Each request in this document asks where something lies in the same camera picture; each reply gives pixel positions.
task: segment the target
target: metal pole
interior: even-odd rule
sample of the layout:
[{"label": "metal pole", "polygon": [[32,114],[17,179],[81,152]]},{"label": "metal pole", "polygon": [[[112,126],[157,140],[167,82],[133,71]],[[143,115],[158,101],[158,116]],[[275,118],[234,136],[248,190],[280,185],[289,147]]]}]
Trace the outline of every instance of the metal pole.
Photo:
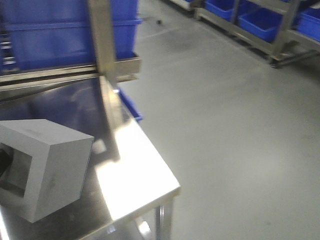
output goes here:
[{"label": "metal pole", "polygon": [[301,0],[291,0],[289,8],[283,15],[282,23],[277,38],[274,41],[274,49],[270,57],[275,60],[280,60],[281,53],[288,40],[287,31],[291,29]]}]

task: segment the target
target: blue container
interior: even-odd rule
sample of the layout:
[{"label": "blue container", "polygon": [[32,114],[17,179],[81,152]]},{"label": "blue container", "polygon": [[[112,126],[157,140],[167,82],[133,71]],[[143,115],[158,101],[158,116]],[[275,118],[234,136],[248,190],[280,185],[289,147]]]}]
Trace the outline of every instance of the blue container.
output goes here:
[{"label": "blue container", "polygon": [[[45,24],[87,21],[87,0],[2,0],[10,24]],[[138,0],[111,0],[112,18],[135,19]]]},{"label": "blue container", "polygon": [[9,24],[88,22],[86,0],[2,0]]},{"label": "blue container", "polygon": [[130,113],[133,115],[134,119],[139,123],[144,119],[144,116],[141,112],[137,109],[136,104],[131,100],[129,96],[127,96],[124,91],[120,88],[119,89],[119,96],[123,104],[128,108]]},{"label": "blue container", "polygon": [[281,21],[280,14],[266,8],[239,17],[241,28],[267,42],[272,42],[276,38]]},{"label": "blue container", "polygon": [[117,59],[134,57],[137,25],[141,23],[141,18],[113,22],[114,44]]},{"label": "blue container", "polygon": [[6,29],[21,70],[95,62],[86,23],[8,24]]},{"label": "blue container", "polygon": [[[230,21],[234,11],[235,0],[207,0],[205,9],[220,16],[221,18]],[[258,6],[249,1],[242,1],[239,6],[238,16],[248,13]]]},{"label": "blue container", "polygon": [[138,14],[138,0],[111,0],[112,19],[131,20]]},{"label": "blue container", "polygon": [[320,42],[320,9],[309,8],[303,12],[297,30]]}]

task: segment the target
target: table leg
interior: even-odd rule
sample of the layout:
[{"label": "table leg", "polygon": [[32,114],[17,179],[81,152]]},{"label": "table leg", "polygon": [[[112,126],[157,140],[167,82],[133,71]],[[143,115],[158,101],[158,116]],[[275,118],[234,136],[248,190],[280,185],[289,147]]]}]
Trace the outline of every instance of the table leg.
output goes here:
[{"label": "table leg", "polygon": [[171,239],[173,199],[158,206],[155,213],[156,240]]}]

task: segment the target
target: shelf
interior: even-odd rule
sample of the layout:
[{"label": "shelf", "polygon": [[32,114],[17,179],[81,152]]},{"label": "shelf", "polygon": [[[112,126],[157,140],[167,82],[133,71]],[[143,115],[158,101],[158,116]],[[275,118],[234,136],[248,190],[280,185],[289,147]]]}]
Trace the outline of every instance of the shelf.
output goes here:
[{"label": "shelf", "polygon": [[204,9],[204,8],[197,8],[196,9],[196,18],[204,18],[209,22],[219,26],[220,28],[228,31],[232,35],[237,36],[241,40],[247,42],[248,44],[252,45],[253,47],[261,50],[262,52],[271,55],[273,53],[274,46],[266,42],[257,36],[247,32],[246,30],[240,28],[237,25],[232,24],[231,22],[224,20],[223,18],[215,15],[214,13]]},{"label": "shelf", "polygon": [[191,8],[191,3],[190,2],[187,2],[185,0],[170,0],[171,2],[179,5],[180,7],[182,7],[183,9],[187,10],[187,11],[190,11],[192,8]]},{"label": "shelf", "polygon": [[282,15],[288,12],[289,6],[290,6],[288,2],[284,2],[281,0],[248,0],[248,1]]},{"label": "shelf", "polygon": [[314,40],[295,30],[288,30],[287,36],[289,39],[295,40],[301,43],[302,45],[307,46],[311,50],[316,50],[317,52],[320,52],[320,41]]}]

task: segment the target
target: rectangular opening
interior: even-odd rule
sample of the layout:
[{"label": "rectangular opening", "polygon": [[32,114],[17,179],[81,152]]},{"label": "rectangular opening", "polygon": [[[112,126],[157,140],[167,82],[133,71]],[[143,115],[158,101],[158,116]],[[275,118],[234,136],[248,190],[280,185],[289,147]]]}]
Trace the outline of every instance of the rectangular opening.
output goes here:
[{"label": "rectangular opening", "polygon": [[4,144],[1,144],[0,147],[12,158],[12,163],[0,178],[0,188],[23,197],[26,191],[32,156]]}]

